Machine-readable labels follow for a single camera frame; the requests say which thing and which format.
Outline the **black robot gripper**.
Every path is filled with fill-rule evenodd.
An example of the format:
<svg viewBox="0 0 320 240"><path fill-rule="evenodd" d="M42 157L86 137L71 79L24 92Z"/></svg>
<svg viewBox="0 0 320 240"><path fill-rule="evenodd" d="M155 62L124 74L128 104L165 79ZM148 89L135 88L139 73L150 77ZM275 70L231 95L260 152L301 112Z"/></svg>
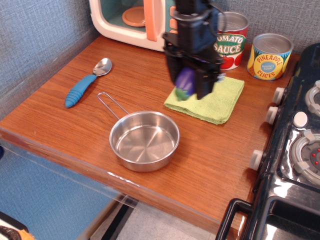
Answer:
<svg viewBox="0 0 320 240"><path fill-rule="evenodd" d="M217 9L204 9L199 13L184 14L174 10L177 33L165 32L164 53L172 83L181 70L187 66L195 71L195 93L201 100L213 91L214 84L222 82L225 74L221 71L222 58L213 45L218 38Z"/></svg>

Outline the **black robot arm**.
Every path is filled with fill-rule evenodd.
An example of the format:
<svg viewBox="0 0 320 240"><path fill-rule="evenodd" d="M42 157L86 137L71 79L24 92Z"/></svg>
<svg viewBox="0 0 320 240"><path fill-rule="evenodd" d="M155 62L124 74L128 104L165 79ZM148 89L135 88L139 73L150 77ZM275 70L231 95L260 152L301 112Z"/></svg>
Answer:
<svg viewBox="0 0 320 240"><path fill-rule="evenodd" d="M177 0L173 19L177 33L165 32L164 53L179 101L202 99L223 79L222 57L215 51L218 18L223 11L212 0Z"/></svg>

